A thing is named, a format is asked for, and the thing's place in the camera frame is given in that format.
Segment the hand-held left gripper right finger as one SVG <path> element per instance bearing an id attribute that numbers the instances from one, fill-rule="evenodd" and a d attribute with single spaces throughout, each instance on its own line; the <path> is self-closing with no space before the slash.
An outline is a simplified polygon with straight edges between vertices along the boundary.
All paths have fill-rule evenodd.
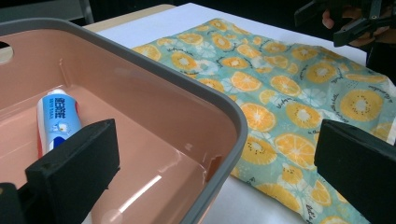
<path id="1" fill-rule="evenodd" d="M 396 224 L 396 146 L 357 127 L 325 119 L 314 164 L 372 224 Z"/>

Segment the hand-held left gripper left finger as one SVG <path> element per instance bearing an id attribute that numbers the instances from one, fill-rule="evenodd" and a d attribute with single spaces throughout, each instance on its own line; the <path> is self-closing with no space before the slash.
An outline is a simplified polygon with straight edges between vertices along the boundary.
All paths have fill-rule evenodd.
<path id="1" fill-rule="evenodd" d="M 82 224 L 120 169 L 116 122 L 90 124 L 31 164 L 29 224 Z"/>

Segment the blue white toothpaste tube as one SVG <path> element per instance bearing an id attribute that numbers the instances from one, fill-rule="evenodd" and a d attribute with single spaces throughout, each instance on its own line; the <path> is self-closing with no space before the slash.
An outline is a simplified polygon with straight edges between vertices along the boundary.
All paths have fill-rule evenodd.
<path id="1" fill-rule="evenodd" d="M 41 158 L 82 128 L 78 102 L 64 90 L 50 91 L 36 105 L 36 122 Z"/>

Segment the orange print tote bag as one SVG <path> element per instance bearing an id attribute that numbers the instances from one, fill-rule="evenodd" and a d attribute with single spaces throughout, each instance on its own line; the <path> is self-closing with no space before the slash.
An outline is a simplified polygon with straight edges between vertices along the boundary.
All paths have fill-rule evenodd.
<path id="1" fill-rule="evenodd" d="M 136 52 L 233 99 L 248 126 L 233 176 L 308 224 L 369 224 L 314 165 L 324 119 L 396 141 L 396 86 L 320 46 L 288 44 L 214 19 Z"/>

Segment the pink basin with grey rim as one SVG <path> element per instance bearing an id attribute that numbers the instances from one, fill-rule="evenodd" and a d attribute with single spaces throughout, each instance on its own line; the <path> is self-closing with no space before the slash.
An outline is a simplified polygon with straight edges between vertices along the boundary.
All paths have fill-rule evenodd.
<path id="1" fill-rule="evenodd" d="M 241 109 L 224 94 L 71 22 L 0 23 L 0 183 L 37 158 L 36 105 L 62 89 L 83 125 L 113 119 L 120 170 L 92 224 L 199 224 L 239 160 Z"/>

